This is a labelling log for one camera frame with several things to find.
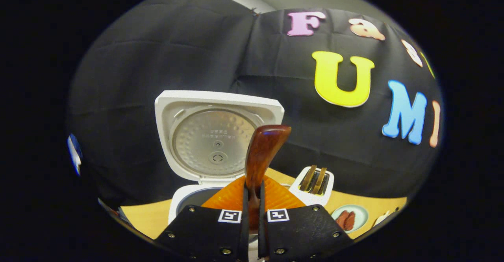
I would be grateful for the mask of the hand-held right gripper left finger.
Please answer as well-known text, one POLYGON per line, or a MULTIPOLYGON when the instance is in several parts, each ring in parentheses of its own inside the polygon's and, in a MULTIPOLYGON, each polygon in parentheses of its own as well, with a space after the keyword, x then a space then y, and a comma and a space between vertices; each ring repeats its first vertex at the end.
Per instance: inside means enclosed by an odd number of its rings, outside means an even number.
POLYGON ((248 215, 243 212, 245 178, 203 180, 179 188, 169 209, 169 224, 154 240, 186 262, 247 262, 248 215), (205 206, 223 187, 234 187, 234 201, 205 206))

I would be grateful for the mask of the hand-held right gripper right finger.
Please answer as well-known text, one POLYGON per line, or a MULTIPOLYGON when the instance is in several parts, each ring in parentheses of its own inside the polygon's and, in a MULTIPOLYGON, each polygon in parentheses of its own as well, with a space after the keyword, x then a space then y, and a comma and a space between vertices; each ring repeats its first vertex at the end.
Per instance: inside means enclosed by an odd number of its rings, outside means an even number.
POLYGON ((292 193, 266 177, 261 186, 258 259, 267 262, 324 262, 355 244, 321 205, 267 208, 292 193))

